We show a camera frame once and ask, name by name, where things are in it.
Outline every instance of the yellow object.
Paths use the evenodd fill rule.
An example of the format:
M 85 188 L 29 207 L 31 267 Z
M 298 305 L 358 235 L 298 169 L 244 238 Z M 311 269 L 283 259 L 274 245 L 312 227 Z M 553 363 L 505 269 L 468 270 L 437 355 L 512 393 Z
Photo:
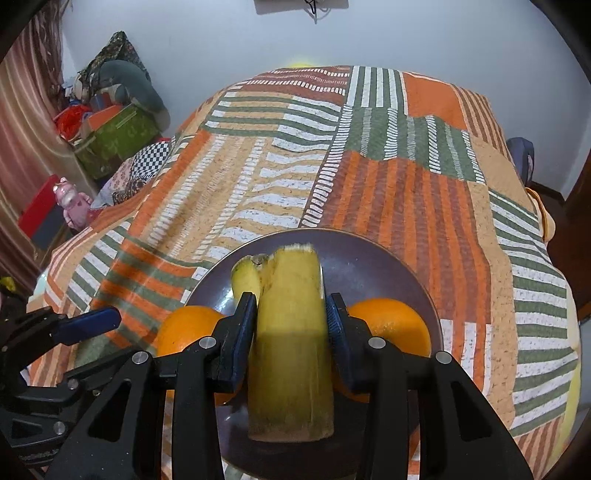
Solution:
M 223 315 L 214 309 L 202 306 L 181 307 L 172 312 L 163 321 L 156 336 L 156 355 L 171 355 L 182 352 L 185 347 L 211 335 L 217 321 Z M 236 393 L 216 393 L 216 405 L 230 401 Z
M 3 285 L 11 293 L 16 293 L 17 291 L 17 284 L 14 283 L 12 277 L 1 277 L 0 284 Z
M 411 307 L 393 299 L 369 299 L 347 309 L 349 315 L 368 324 L 372 335 L 383 337 L 405 353 L 431 355 L 431 337 L 427 325 Z M 369 395 L 353 395 L 333 369 L 335 390 L 352 400 L 368 402 Z
M 333 434 L 330 347 L 320 262 L 309 245 L 277 250 L 261 271 L 248 366 L 248 435 L 311 442 Z
M 256 302 L 261 297 L 261 272 L 267 263 L 267 255 L 255 255 L 242 258 L 232 268 L 232 295 L 238 302 L 246 291 L 254 293 Z

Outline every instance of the orange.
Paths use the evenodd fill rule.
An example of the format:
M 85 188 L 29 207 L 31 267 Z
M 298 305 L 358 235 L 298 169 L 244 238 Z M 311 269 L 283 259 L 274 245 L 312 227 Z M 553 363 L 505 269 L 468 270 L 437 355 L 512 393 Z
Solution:
M 431 338 L 427 325 L 411 307 L 393 299 L 369 299 L 347 309 L 349 315 L 368 324 L 372 335 L 383 337 L 405 353 L 431 355 Z M 335 389 L 356 401 L 369 401 L 369 395 L 353 395 L 334 371 Z
M 156 336 L 156 356 L 182 352 L 201 337 L 211 335 L 217 321 L 224 315 L 202 306 L 181 307 L 162 322 Z M 236 393 L 216 393 L 216 405 L 230 401 Z

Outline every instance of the patterned bedspread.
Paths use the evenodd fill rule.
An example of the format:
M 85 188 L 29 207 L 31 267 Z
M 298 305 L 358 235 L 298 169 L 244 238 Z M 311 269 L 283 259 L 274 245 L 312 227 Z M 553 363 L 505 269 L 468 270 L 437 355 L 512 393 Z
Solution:
M 363 235 L 416 272 L 445 350 L 541 478 L 578 403 L 570 289 L 486 98 L 415 73 L 280 69 L 205 102 L 157 176 L 54 253 L 43 302 L 69 315 L 111 304 L 123 324 L 57 347 L 33 366 L 34 382 L 53 384 L 128 345 L 153 351 L 160 322 L 224 255 L 266 233 L 316 226 Z M 169 476 L 170 452 L 169 436 Z M 226 474 L 240 477 L 231 466 Z

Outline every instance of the green box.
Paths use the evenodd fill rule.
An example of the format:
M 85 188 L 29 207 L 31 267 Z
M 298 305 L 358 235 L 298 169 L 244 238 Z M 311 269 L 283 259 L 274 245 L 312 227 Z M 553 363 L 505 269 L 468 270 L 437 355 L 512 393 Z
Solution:
M 76 157 L 94 180 L 112 175 L 160 135 L 152 116 L 128 105 L 111 120 L 76 146 Z

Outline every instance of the purple plate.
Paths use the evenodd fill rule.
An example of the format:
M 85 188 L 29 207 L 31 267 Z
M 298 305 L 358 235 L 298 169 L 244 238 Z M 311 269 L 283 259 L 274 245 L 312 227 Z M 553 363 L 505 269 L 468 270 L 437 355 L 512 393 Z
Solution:
M 202 278 L 187 302 L 234 313 L 230 285 L 234 264 L 246 255 L 270 254 L 283 245 L 312 244 L 318 252 L 327 294 L 339 292 L 347 305 L 385 297 L 410 305 L 425 321 L 431 351 L 443 349 L 435 306 L 411 270 L 385 248 L 351 233 L 300 228 L 260 237 L 234 250 Z M 248 438 L 246 387 L 216 409 L 222 457 L 227 463 L 267 480 L 328 480 L 355 473 L 367 405 L 335 392 L 335 434 L 308 443 L 266 443 Z M 418 425 L 416 399 L 410 398 L 411 431 Z

